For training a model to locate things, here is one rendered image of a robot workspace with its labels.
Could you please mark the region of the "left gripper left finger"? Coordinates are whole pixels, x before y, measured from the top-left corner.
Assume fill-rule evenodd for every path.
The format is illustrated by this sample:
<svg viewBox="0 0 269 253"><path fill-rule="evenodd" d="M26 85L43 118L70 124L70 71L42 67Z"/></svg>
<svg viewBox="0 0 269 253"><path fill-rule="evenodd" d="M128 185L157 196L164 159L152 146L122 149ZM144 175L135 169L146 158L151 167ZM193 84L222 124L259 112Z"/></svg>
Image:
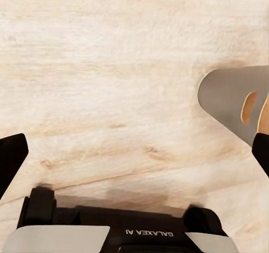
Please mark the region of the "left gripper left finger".
<svg viewBox="0 0 269 253"><path fill-rule="evenodd" d="M0 139L0 199L29 153L25 134Z"/></svg>

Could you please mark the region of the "trash can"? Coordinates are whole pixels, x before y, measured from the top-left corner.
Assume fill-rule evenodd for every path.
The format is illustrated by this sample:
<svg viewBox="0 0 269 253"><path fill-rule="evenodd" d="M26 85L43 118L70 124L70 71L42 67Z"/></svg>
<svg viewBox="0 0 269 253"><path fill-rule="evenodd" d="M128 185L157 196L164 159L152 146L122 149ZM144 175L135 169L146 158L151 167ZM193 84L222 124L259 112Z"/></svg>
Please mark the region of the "trash can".
<svg viewBox="0 0 269 253"><path fill-rule="evenodd" d="M269 66L217 69L198 88L200 106L251 147L269 135Z"/></svg>

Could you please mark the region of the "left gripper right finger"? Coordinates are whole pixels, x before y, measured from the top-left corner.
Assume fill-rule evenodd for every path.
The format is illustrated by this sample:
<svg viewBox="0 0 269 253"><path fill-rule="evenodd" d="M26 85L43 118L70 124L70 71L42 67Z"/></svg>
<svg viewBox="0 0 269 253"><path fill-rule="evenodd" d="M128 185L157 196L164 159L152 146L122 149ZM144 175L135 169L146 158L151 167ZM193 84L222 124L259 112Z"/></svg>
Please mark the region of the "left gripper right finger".
<svg viewBox="0 0 269 253"><path fill-rule="evenodd" d="M269 135L260 132L256 134L252 154L269 177Z"/></svg>

